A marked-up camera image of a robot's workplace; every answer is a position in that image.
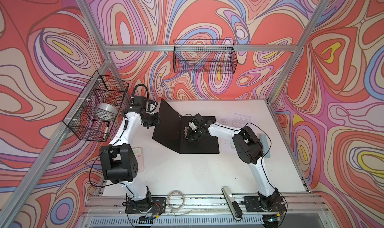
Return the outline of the metal folder clip mechanism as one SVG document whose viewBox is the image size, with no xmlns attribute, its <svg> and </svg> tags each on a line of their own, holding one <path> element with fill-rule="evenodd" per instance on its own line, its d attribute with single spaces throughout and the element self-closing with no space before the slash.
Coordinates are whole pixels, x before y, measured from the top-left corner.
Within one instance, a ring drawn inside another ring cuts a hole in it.
<svg viewBox="0 0 384 228">
<path fill-rule="evenodd" d="M 189 128 L 185 127 L 185 140 L 187 140 L 189 137 Z"/>
</svg>

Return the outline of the white and black file folder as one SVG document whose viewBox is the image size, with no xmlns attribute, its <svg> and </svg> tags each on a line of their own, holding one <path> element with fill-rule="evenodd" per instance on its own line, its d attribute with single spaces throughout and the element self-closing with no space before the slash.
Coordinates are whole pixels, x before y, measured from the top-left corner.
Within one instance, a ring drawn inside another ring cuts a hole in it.
<svg viewBox="0 0 384 228">
<path fill-rule="evenodd" d="M 185 140 L 185 127 L 192 119 L 182 116 L 172 106 L 161 100 L 159 108 L 161 123 L 155 126 L 152 139 L 178 154 L 219 154 L 217 137 L 203 136 L 198 141 Z"/>
</svg>

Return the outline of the printed paper sheets stack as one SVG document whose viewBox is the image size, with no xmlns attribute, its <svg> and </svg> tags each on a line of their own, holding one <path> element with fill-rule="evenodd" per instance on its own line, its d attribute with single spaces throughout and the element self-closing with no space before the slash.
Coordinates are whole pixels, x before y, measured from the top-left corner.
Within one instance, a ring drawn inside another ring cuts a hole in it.
<svg viewBox="0 0 384 228">
<path fill-rule="evenodd" d="M 242 114 L 239 112 L 232 112 L 229 113 L 226 117 L 220 116 L 217 118 L 217 122 L 219 122 L 220 124 L 234 128 L 241 128 L 246 123 L 253 121 L 254 118 L 251 116 L 250 113 Z M 230 142 L 222 138 L 219 138 L 219 148 L 221 153 L 237 153 L 234 143 L 232 141 Z"/>
</svg>

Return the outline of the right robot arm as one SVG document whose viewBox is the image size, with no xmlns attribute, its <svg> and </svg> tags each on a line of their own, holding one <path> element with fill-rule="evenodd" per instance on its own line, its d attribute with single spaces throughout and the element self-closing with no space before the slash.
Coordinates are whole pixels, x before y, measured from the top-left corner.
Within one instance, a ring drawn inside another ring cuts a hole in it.
<svg viewBox="0 0 384 228">
<path fill-rule="evenodd" d="M 261 208 L 264 211 L 274 209 L 281 194 L 270 181 L 264 166 L 264 146 L 254 131 L 247 125 L 242 128 L 233 128 L 211 120 L 205 121 L 200 114 L 196 114 L 188 122 L 186 140 L 199 141 L 204 136 L 217 137 L 234 143 L 238 157 L 250 166 L 259 185 L 258 196 Z"/>
</svg>

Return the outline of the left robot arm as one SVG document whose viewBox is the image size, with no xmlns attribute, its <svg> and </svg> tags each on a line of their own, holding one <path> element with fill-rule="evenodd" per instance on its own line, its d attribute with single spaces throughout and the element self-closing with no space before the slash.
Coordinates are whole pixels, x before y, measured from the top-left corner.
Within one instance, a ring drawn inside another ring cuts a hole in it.
<svg viewBox="0 0 384 228">
<path fill-rule="evenodd" d="M 123 121 L 112 141 L 103 146 L 99 152 L 103 177 L 112 185 L 121 186 L 126 192 L 126 206 L 139 213 L 152 210 L 153 200 L 150 189 L 137 177 L 139 163 L 131 147 L 139 126 L 155 127 L 160 123 L 155 111 L 158 102 L 150 100 L 149 89 L 144 84 L 135 85 L 133 92 L 139 87 L 146 91 L 145 96 L 132 96 L 132 103 L 123 113 Z"/>
</svg>

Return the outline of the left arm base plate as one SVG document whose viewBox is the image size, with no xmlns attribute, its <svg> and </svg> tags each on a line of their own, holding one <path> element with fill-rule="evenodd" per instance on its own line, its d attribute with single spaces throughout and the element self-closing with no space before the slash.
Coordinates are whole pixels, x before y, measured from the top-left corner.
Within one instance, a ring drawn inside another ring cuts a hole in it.
<svg viewBox="0 0 384 228">
<path fill-rule="evenodd" d="M 154 197 L 151 200 L 144 199 L 142 201 L 128 199 L 122 205 L 125 207 L 126 214 L 161 215 L 166 211 L 167 198 Z"/>
</svg>

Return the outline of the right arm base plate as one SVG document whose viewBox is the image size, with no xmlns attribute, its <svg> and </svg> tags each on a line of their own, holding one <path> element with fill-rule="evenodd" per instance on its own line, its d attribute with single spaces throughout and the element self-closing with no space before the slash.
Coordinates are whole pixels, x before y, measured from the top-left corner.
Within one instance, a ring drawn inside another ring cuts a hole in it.
<svg viewBox="0 0 384 228">
<path fill-rule="evenodd" d="M 265 213 L 284 213 L 287 211 L 288 203 L 284 197 L 280 196 L 275 204 L 270 209 L 262 207 L 261 201 L 258 196 L 245 196 L 244 200 L 241 201 L 241 205 L 246 207 L 246 211 L 249 213 L 265 212 Z"/>
</svg>

